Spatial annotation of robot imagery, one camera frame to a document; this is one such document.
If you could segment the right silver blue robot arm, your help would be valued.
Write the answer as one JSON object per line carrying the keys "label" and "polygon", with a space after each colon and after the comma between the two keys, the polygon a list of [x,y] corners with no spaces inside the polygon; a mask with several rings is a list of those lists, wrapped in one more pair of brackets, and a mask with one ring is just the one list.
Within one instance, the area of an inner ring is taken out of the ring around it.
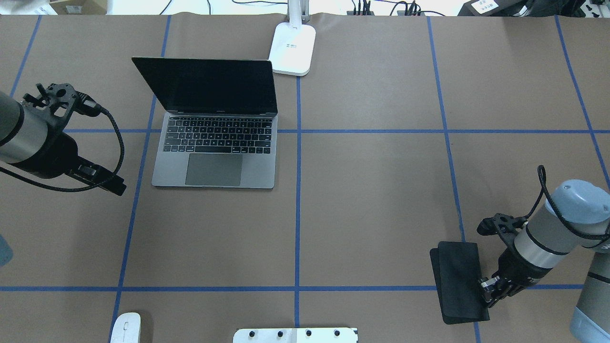
{"label": "right silver blue robot arm", "polygon": [[610,319],[609,194],[582,180],[563,182],[542,208],[522,217],[497,213],[481,221],[482,236],[497,235],[506,249],[491,278],[479,279],[486,307],[534,286],[576,247],[595,252],[570,322],[582,343],[607,343]]}

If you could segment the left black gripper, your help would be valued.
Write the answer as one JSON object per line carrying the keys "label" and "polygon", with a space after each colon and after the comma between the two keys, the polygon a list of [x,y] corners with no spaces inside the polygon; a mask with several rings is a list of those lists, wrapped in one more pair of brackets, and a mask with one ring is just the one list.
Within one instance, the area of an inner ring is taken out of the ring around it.
{"label": "left black gripper", "polygon": [[43,150],[26,160],[26,171],[42,179],[52,179],[76,170],[77,180],[87,185],[97,185],[117,196],[124,194],[124,178],[103,166],[82,161],[75,139],[60,134],[53,142],[46,141]]}

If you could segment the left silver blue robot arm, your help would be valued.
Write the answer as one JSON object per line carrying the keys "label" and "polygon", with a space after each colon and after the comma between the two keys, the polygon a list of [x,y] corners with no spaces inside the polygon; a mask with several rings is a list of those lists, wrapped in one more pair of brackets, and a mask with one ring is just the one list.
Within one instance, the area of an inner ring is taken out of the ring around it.
{"label": "left silver blue robot arm", "polygon": [[[126,184],[118,176],[125,156],[125,146],[113,115],[87,93],[70,84],[37,84],[39,96],[26,93],[21,101],[1,94],[1,161],[41,179],[65,174],[83,187],[63,188],[31,180],[2,168],[1,172],[35,187],[55,192],[75,193],[101,188],[122,196]],[[88,117],[105,115],[119,143],[119,159],[114,170],[108,170],[78,155],[78,144],[64,128],[74,113]]]}

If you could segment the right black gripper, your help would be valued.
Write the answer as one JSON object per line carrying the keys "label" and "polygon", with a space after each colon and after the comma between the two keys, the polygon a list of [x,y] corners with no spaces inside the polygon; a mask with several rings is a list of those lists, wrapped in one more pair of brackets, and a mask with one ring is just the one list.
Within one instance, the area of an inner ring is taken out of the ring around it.
{"label": "right black gripper", "polygon": [[511,297],[516,285],[531,287],[538,284],[551,270],[533,265],[516,252],[506,249],[498,258],[497,276],[479,279],[486,308],[492,308],[498,301]]}

